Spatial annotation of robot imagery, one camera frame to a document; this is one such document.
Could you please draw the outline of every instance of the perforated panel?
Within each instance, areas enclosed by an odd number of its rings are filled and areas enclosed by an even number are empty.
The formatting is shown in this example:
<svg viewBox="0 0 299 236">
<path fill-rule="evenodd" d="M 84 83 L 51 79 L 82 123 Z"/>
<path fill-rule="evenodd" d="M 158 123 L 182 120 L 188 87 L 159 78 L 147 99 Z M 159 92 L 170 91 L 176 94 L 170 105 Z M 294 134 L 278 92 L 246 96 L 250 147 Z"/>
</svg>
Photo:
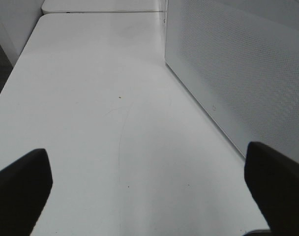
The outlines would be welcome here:
<svg viewBox="0 0 299 236">
<path fill-rule="evenodd" d="M 299 14 L 245 4 L 170 1 L 166 62 L 243 154 L 261 141 L 299 161 Z"/>
</svg>

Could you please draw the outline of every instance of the white table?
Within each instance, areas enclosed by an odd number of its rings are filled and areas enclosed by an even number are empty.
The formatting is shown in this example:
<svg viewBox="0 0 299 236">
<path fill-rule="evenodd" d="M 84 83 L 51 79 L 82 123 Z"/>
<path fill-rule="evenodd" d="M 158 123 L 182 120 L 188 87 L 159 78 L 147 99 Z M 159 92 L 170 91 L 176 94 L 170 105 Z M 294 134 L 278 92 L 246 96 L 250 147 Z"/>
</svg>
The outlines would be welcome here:
<svg viewBox="0 0 299 236">
<path fill-rule="evenodd" d="M 151 12 L 164 10 L 166 0 L 45 0 L 44 14 L 98 13 L 98 12 Z"/>
<path fill-rule="evenodd" d="M 159 13 L 49 14 L 0 95 L 0 169 L 46 148 L 34 236 L 267 228 L 244 160 L 164 62 Z"/>
</svg>

